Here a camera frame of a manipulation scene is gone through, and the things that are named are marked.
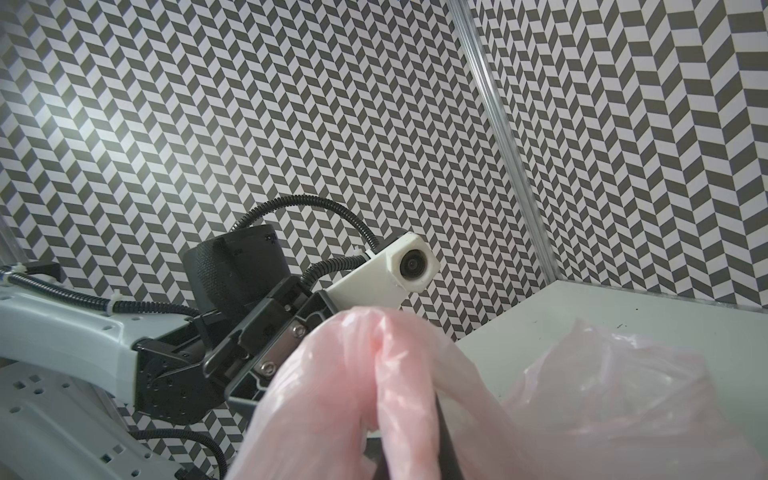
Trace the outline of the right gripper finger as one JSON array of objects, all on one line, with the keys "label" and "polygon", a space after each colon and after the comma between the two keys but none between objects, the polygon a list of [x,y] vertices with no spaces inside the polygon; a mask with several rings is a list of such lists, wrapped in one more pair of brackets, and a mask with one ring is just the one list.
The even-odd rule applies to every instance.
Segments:
[{"label": "right gripper finger", "polygon": [[438,466],[442,480],[463,480],[464,475],[455,453],[447,422],[439,398],[436,398],[436,412],[439,427]]}]

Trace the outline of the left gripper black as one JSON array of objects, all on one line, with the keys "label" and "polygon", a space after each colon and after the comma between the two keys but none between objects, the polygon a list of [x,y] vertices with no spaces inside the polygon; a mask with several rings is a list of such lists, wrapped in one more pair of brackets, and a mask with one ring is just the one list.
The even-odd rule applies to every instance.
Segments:
[{"label": "left gripper black", "polygon": [[281,281],[240,321],[211,312],[184,326],[136,341],[136,410],[189,425],[228,405],[252,414],[267,387],[304,338],[336,314],[323,291],[292,276]]}]

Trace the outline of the pink plastic bag fruit print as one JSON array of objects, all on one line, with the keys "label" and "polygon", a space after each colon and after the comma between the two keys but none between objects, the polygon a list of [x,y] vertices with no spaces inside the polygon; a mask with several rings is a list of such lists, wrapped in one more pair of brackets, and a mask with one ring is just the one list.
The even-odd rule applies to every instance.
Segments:
[{"label": "pink plastic bag fruit print", "polygon": [[577,321],[497,399],[437,327],[356,307],[314,330],[259,402],[232,479],[440,479],[448,438],[466,479],[763,479],[721,412],[705,361]]}]

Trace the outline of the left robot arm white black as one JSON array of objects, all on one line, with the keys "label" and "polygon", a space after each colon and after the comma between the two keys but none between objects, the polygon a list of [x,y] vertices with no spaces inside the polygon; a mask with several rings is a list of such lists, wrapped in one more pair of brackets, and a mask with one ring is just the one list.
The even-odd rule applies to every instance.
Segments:
[{"label": "left robot arm white black", "polygon": [[[266,215],[318,207],[349,222],[367,249],[292,275]],[[1,270],[1,473],[18,479],[202,479],[149,442],[220,444],[191,425],[227,405],[251,414],[305,337],[353,304],[325,275],[380,265],[376,236],[334,201],[289,195],[246,213],[183,258],[194,306],[103,298],[61,285],[55,262]]]}]

